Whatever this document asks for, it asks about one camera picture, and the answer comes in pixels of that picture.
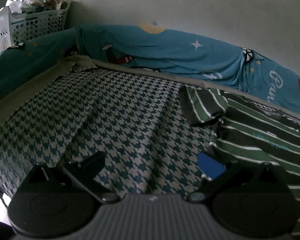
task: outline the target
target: ribbed panel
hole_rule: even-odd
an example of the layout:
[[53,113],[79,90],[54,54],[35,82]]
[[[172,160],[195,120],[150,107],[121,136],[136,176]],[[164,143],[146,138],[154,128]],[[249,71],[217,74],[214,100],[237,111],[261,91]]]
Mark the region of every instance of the ribbed panel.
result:
[[[206,206],[180,195],[127,195],[102,206],[82,230],[58,240],[247,240],[220,226]],[[292,240],[288,235],[271,238]],[[15,240],[29,240],[17,236]]]

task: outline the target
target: white star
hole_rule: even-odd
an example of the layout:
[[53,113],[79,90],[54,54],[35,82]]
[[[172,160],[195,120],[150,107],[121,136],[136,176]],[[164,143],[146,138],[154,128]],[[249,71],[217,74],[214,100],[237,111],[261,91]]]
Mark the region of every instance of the white star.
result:
[[195,47],[195,50],[197,50],[198,47],[202,46],[198,41],[196,43],[191,43]]

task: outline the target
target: shirt sleeve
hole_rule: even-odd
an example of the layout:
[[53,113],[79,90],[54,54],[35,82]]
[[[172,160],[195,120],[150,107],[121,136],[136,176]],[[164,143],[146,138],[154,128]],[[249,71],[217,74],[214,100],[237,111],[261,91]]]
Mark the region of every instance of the shirt sleeve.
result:
[[209,122],[223,115],[228,109],[227,99],[219,89],[196,89],[182,86],[179,101],[190,126]]

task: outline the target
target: green striped shirt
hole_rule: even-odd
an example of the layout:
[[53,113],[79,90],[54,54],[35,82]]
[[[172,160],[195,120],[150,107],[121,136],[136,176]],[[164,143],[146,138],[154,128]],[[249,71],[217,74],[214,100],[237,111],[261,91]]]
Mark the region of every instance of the green striped shirt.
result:
[[[282,111],[263,111],[246,98],[219,89],[183,86],[179,100],[191,126],[214,123],[208,149],[211,157],[224,164],[236,159],[284,168],[281,176],[300,207],[299,125]],[[300,236],[300,219],[292,234]]]

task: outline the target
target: white plastic basket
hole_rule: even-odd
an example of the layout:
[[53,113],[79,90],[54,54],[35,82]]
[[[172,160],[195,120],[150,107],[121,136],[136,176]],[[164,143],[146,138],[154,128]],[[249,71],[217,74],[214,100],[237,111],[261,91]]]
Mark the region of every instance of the white plastic basket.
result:
[[62,31],[70,6],[63,10],[13,15],[10,7],[0,9],[0,52],[39,36]]

